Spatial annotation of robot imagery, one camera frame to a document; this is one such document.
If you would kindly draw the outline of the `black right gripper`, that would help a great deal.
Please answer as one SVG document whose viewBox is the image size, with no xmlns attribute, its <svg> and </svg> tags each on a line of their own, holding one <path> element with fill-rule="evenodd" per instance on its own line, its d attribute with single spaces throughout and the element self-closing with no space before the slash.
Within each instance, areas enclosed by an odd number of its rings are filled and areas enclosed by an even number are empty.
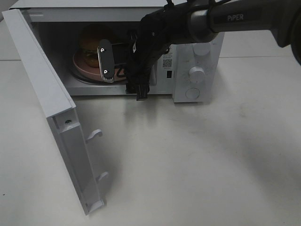
<svg viewBox="0 0 301 226">
<path fill-rule="evenodd" d="M 151 68 L 172 43 L 174 8 L 163 7 L 145 15 L 129 42 L 124 76 L 126 93 L 136 93 L 136 100 L 148 98 Z"/>
</svg>

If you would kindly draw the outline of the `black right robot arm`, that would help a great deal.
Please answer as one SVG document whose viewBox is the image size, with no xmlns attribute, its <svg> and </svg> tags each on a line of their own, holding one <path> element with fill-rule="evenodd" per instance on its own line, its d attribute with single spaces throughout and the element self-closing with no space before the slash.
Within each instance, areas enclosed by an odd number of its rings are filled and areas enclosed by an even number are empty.
<svg viewBox="0 0 301 226">
<path fill-rule="evenodd" d="M 126 93 L 148 97 L 150 72 L 172 44 L 206 43 L 221 32 L 271 31 L 281 48 L 301 59 L 301 3 L 298 0 L 172 1 L 146 14 L 129 43 L 124 73 Z"/>
</svg>

